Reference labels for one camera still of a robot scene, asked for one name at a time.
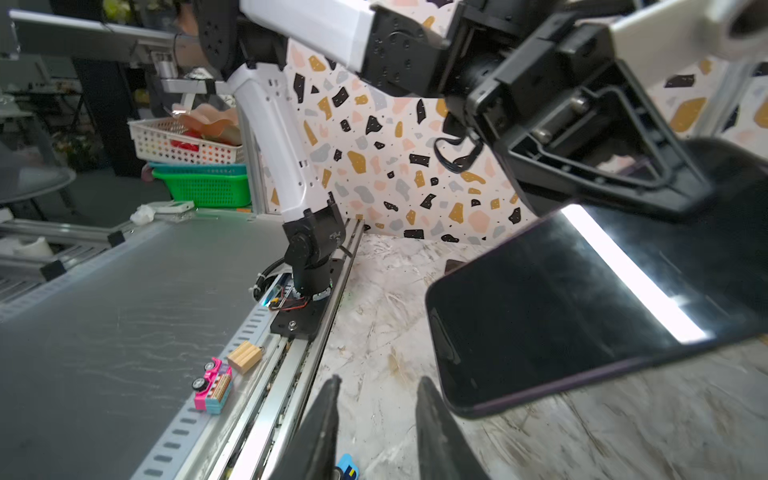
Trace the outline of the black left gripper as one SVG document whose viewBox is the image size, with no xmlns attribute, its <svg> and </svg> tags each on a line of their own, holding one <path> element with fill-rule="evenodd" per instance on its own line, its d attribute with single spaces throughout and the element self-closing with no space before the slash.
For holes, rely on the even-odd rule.
<svg viewBox="0 0 768 480">
<path fill-rule="evenodd" d="M 451 111 L 536 213 L 569 201 L 679 219 L 714 194 L 606 26 L 551 15 L 509 54 L 462 61 Z"/>
</svg>

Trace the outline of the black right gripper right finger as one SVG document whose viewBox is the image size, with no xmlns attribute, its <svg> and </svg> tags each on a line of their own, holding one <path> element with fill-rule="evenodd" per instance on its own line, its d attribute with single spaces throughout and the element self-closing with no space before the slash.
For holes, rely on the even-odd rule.
<svg viewBox="0 0 768 480">
<path fill-rule="evenodd" d="M 415 408 L 421 479 L 488 479 L 434 382 L 422 377 Z"/>
</svg>

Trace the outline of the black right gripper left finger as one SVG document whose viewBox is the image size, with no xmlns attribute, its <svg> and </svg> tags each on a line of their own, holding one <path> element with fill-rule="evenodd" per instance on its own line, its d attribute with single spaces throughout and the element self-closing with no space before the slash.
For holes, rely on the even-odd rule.
<svg viewBox="0 0 768 480">
<path fill-rule="evenodd" d="M 327 380 L 299 429 L 279 458 L 270 479 L 334 479 L 342 380 Z"/>
</svg>

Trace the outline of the large black phone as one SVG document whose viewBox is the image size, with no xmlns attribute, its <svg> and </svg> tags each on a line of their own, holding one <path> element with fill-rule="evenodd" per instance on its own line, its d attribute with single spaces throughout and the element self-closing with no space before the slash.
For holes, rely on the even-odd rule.
<svg viewBox="0 0 768 480">
<path fill-rule="evenodd" d="M 767 330 L 767 162 L 696 139 L 703 211 L 656 220 L 571 204 L 425 296 L 448 408 L 478 418 Z"/>
</svg>

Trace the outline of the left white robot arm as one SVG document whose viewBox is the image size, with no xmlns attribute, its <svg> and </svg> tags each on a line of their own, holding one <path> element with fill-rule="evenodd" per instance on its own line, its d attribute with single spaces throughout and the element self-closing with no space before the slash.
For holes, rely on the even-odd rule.
<svg viewBox="0 0 768 480">
<path fill-rule="evenodd" d="M 254 136 L 294 286 L 332 286 L 344 220 L 502 240 L 573 200 L 679 219 L 712 183 L 619 58 L 559 1 L 196 1 L 197 35 Z"/>
</svg>

